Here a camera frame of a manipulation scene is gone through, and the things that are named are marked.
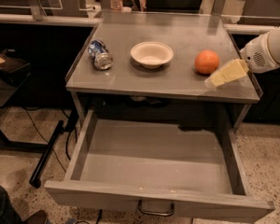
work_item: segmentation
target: laptop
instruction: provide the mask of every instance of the laptop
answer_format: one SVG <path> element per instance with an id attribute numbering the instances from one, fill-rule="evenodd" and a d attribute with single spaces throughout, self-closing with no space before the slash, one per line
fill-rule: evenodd
<path id="1" fill-rule="evenodd" d="M 203 0 L 147 0 L 147 11 L 198 13 Z"/>

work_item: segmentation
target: orange fruit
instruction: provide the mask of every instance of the orange fruit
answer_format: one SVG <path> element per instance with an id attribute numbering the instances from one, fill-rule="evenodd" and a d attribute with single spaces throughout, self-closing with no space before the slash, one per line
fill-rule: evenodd
<path id="1" fill-rule="evenodd" d="M 195 68 L 199 73 L 212 74 L 218 68 L 220 59 L 218 55 L 209 49 L 201 51 L 195 58 Z"/>

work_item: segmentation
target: black bag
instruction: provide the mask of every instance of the black bag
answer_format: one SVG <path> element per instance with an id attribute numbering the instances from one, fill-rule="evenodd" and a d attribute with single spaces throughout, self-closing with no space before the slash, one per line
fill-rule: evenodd
<path id="1" fill-rule="evenodd" d="M 30 63 L 18 58 L 14 49 L 5 49 L 0 53 L 0 78 L 7 84 L 19 86 L 30 71 Z"/>

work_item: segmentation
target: soda can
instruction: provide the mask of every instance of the soda can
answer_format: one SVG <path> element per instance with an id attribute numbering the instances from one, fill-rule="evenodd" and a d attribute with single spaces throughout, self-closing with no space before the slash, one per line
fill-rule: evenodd
<path id="1" fill-rule="evenodd" d="M 113 65 L 113 58 L 101 40 L 93 40 L 88 49 L 95 68 L 99 70 L 109 69 Z"/>

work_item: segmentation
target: white robotic arm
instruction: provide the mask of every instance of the white robotic arm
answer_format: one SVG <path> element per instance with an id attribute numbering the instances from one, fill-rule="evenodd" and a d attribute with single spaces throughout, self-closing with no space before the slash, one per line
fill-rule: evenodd
<path id="1" fill-rule="evenodd" d="M 280 27 L 251 40 L 240 53 L 254 73 L 280 68 Z"/>

